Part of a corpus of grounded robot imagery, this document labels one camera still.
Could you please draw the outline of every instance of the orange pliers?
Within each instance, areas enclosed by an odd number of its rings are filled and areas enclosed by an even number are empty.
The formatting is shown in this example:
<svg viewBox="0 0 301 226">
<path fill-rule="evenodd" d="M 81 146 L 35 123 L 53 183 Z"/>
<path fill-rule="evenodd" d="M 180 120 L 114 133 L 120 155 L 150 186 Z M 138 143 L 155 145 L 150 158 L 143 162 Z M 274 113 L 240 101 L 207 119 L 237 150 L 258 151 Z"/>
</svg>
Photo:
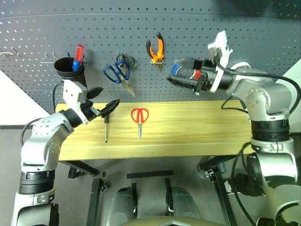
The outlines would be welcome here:
<svg viewBox="0 0 301 226">
<path fill-rule="evenodd" d="M 148 55 L 151 57 L 150 62 L 152 64 L 156 64 L 159 71 L 162 71 L 162 64 L 163 64 L 163 57 L 164 57 L 164 55 L 163 55 L 164 42 L 163 42 L 163 38 L 162 38 L 162 35 L 160 34 L 160 32 L 157 33 L 157 38 L 158 38 L 158 53 L 157 53 L 157 55 L 155 55 L 154 52 L 152 51 L 150 40 L 146 41 L 146 51 L 147 51 Z"/>
</svg>

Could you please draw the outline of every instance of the black screwdriver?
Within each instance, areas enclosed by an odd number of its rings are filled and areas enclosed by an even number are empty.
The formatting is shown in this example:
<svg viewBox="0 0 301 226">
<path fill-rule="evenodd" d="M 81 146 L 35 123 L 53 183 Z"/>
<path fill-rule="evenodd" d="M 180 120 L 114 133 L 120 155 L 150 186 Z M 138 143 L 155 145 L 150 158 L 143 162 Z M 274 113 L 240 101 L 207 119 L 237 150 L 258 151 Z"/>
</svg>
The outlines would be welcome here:
<svg viewBox="0 0 301 226">
<path fill-rule="evenodd" d="M 109 114 L 104 118 L 105 123 L 105 142 L 108 142 L 108 123 L 109 123 Z"/>
</svg>

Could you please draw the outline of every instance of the metal hook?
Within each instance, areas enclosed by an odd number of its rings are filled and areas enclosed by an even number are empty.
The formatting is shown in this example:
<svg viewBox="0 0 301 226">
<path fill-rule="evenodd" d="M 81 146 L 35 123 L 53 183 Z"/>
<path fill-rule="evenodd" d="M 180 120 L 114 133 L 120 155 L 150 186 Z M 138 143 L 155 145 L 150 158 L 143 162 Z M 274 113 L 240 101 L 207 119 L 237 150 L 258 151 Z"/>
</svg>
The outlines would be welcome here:
<svg viewBox="0 0 301 226">
<path fill-rule="evenodd" d="M 119 52 L 117 51 L 117 55 L 119 54 Z M 127 52 L 126 51 L 124 51 L 124 55 L 126 56 L 127 55 Z"/>
<path fill-rule="evenodd" d="M 52 52 L 52 55 L 53 55 L 53 61 L 52 62 L 45 62 L 43 60 L 46 60 L 47 58 L 49 58 L 48 54 L 45 52 L 45 57 L 40 61 L 41 64 L 52 64 L 55 62 L 55 59 L 56 59 L 56 56 L 55 56 L 55 53 Z"/>
<path fill-rule="evenodd" d="M 0 55 L 3 54 L 3 57 L 5 57 L 5 54 L 9 54 L 10 56 L 14 55 L 14 56 L 18 57 L 19 53 L 15 50 L 15 48 L 13 46 L 11 46 L 10 48 L 11 48 L 11 50 L 15 51 L 15 53 L 12 53 L 12 52 L 1 52 Z"/>
</svg>

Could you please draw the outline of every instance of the table leg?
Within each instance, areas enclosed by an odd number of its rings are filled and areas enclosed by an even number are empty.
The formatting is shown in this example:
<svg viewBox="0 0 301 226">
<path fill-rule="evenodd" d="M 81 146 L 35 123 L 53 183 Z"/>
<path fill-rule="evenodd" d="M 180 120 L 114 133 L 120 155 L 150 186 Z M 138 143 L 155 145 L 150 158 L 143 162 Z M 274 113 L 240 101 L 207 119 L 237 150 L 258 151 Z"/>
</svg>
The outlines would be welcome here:
<svg viewBox="0 0 301 226">
<path fill-rule="evenodd" d="M 85 164 L 82 161 L 61 161 L 61 163 L 94 176 L 99 173 L 97 169 Z"/>
<path fill-rule="evenodd" d="M 219 172 L 217 167 L 213 168 L 214 174 L 210 175 L 210 179 L 214 182 L 216 192 L 218 194 L 222 213 L 224 214 L 224 219 L 227 226 L 237 226 L 234 213 L 230 204 L 228 193 L 222 179 L 222 174 Z"/>
<path fill-rule="evenodd" d="M 101 187 L 104 185 L 104 180 L 101 178 L 94 179 L 92 182 L 90 204 L 88 209 L 87 226 L 96 226 L 98 203 Z"/>
</svg>

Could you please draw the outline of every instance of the wooden table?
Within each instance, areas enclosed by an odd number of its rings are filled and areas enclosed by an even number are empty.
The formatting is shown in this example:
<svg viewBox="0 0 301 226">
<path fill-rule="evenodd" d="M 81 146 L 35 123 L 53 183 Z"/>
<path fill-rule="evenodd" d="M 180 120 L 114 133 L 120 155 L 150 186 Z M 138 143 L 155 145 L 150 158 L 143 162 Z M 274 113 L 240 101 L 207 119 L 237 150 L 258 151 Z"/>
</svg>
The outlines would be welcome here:
<svg viewBox="0 0 301 226">
<path fill-rule="evenodd" d="M 120 103 L 110 115 L 109 141 L 105 124 L 96 118 L 87 126 L 75 128 L 63 143 L 60 161 L 237 154 L 251 137 L 245 113 L 221 110 L 223 101 Z M 102 109 L 105 104 L 94 104 Z M 228 106 L 241 107 L 239 101 Z M 130 116 L 135 107 L 147 108 L 148 120 L 142 126 L 142 138 Z M 66 110 L 58 104 L 56 112 Z M 250 147 L 245 153 L 251 153 Z"/>
</svg>

